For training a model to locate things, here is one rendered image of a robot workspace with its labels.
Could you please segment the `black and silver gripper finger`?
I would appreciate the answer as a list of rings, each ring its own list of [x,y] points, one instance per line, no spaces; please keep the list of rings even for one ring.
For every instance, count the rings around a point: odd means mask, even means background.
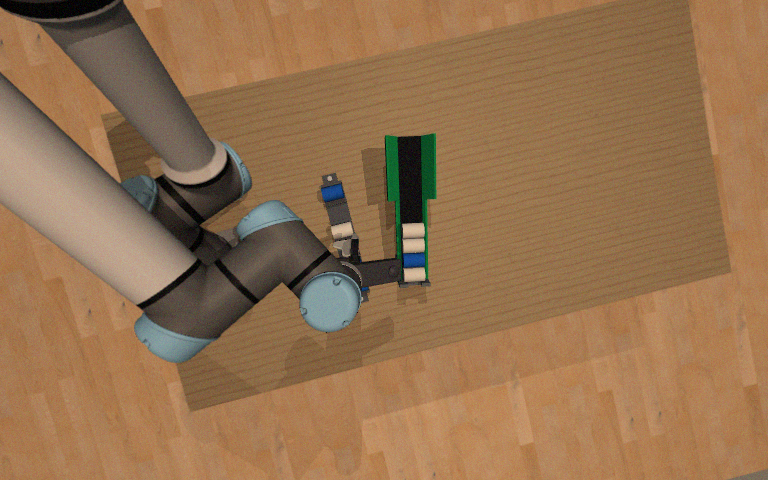
[[[359,256],[359,237],[353,233],[351,239],[336,241],[333,243],[333,247],[340,249],[343,257]]]

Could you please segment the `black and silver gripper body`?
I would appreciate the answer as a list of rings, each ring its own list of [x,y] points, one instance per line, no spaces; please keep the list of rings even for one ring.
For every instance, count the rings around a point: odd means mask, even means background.
[[[352,265],[354,262],[356,263],[360,262],[360,256],[348,256],[348,258],[337,258],[337,259],[339,261],[348,262],[350,264],[352,263]]]

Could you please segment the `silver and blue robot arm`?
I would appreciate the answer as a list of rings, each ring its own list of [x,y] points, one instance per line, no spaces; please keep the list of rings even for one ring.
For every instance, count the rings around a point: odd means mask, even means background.
[[[401,280],[397,258],[339,261],[279,200],[241,219],[233,248],[200,226],[251,176],[207,136],[123,0],[0,7],[38,23],[161,157],[163,175],[118,183],[0,72],[0,204],[144,311],[134,331],[154,355],[190,360],[282,282],[309,326],[335,332],[362,288]]]

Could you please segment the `beige cylinder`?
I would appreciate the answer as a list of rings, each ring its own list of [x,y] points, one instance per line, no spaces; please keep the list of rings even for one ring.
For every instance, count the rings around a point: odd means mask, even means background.
[[[403,253],[404,245],[404,253]],[[402,239],[402,253],[423,253],[425,251],[424,238]]]
[[[405,223],[401,224],[402,239],[424,238],[424,223]]]
[[[403,268],[403,280],[404,282],[425,281],[425,268]]]
[[[331,230],[332,230],[334,240],[352,236],[354,233],[351,221],[331,226]]]

